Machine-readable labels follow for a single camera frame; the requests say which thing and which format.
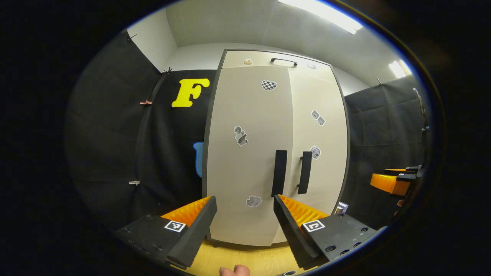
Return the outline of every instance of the black fabric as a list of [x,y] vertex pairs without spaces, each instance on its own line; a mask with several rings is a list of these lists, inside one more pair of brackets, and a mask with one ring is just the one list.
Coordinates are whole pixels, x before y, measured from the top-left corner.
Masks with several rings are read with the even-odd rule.
[[425,95],[408,76],[345,97],[351,148],[341,201],[349,205],[347,214],[374,229],[390,223],[399,198],[371,186],[372,173],[423,162],[424,120],[413,88]]
[[123,32],[88,64],[65,118],[65,152],[77,191],[110,229],[159,209],[135,176],[135,145],[159,73]]
[[[201,177],[195,169],[193,144],[203,142],[206,115],[216,70],[172,71],[164,74],[152,95],[138,138],[137,174],[141,186],[159,199],[166,211],[201,199]],[[182,79],[208,79],[189,108],[173,108]]]

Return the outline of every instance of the checkered heart sticker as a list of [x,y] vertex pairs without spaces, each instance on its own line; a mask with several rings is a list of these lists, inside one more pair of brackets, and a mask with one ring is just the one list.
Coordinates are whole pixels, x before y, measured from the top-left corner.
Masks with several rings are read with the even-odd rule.
[[278,84],[275,83],[275,82],[272,82],[272,81],[268,81],[268,80],[264,80],[261,85],[263,86],[263,89],[266,90],[266,91],[271,91],[273,89],[275,89]]

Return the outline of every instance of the cabinet handle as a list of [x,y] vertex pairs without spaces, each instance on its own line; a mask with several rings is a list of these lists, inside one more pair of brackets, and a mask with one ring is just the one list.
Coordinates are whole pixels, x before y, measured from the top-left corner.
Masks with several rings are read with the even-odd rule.
[[283,193],[283,186],[285,186],[287,155],[288,155],[288,151],[286,150],[276,151],[276,157],[274,160],[274,176],[273,176],[273,188],[271,190],[271,197]]
[[302,157],[302,169],[300,171],[300,184],[297,185],[299,188],[297,194],[307,193],[308,181],[310,179],[310,167],[312,166],[312,152],[304,151]]
[[296,63],[295,61],[291,61],[291,60],[287,60],[287,59],[282,59],[282,58],[276,58],[276,57],[272,58],[271,59],[271,62],[274,62],[275,60],[284,60],[284,61],[293,62],[293,66],[297,66],[298,65],[298,63]]

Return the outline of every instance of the human hand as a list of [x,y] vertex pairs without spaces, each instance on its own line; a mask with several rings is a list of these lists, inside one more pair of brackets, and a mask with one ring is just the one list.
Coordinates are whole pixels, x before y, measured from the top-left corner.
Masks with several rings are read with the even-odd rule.
[[234,271],[225,267],[220,267],[220,276],[249,276],[249,273],[249,268],[244,265],[236,265]]

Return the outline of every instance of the cabinet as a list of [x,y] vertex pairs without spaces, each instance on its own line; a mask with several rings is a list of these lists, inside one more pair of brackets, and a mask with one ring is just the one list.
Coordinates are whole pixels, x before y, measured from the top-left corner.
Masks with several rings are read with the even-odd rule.
[[[209,238],[284,242],[271,197],[276,150],[287,151],[283,195],[328,214],[340,196],[349,137],[338,84],[328,64],[284,53],[225,50],[218,71],[203,151],[203,196],[218,208]],[[298,194],[300,157],[313,146],[320,155]]]

